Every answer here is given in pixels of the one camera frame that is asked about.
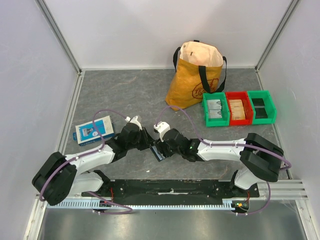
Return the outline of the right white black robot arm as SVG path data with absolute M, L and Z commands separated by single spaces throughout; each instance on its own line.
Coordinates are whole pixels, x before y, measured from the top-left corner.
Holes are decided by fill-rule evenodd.
M 234 173 L 229 184 L 229 191 L 235 197 L 242 196 L 259 181 L 278 181 L 284 151 L 256 133 L 231 141 L 188 139 L 175 128 L 159 135 L 160 139 L 154 142 L 153 147 L 159 161 L 177 154 L 193 163 L 215 160 L 241 162 L 244 167 Z

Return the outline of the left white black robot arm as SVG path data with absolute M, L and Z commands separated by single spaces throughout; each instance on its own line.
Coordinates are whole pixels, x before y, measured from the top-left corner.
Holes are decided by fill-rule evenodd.
M 144 151 L 154 145 L 154 139 L 145 127 L 127 123 L 120 133 L 104 140 L 98 147 L 76 154 L 52 153 L 31 183 L 39 192 L 39 200 L 54 206 L 71 193 L 95 192 L 106 196 L 110 184 L 96 172 L 89 170 L 114 163 L 124 158 L 128 151 Z

